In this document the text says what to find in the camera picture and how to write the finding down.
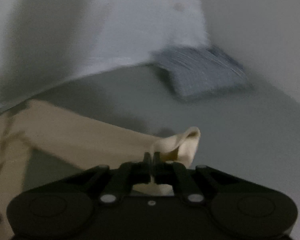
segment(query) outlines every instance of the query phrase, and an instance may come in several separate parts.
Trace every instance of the metal rivet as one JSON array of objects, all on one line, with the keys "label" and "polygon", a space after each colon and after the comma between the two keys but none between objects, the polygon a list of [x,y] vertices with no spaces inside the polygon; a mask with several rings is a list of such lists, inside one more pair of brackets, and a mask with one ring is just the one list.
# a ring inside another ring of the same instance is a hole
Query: metal rivet
[{"label": "metal rivet", "polygon": [[98,168],[107,169],[107,168],[109,168],[109,166],[105,165],[105,164],[100,164],[100,165],[98,165]]},{"label": "metal rivet", "polygon": [[148,201],[149,206],[154,206],[155,204],[156,204],[156,201],[154,201],[154,200],[149,200]]},{"label": "metal rivet", "polygon": [[115,197],[115,195],[105,194],[105,195],[100,197],[100,200],[103,203],[113,203],[117,200],[117,198]]},{"label": "metal rivet", "polygon": [[200,194],[191,194],[188,196],[188,200],[190,202],[199,203],[204,200],[204,197]]},{"label": "metal rivet", "polygon": [[206,165],[198,165],[198,166],[196,166],[196,168],[199,168],[199,169],[204,169],[206,167],[207,167]]}]

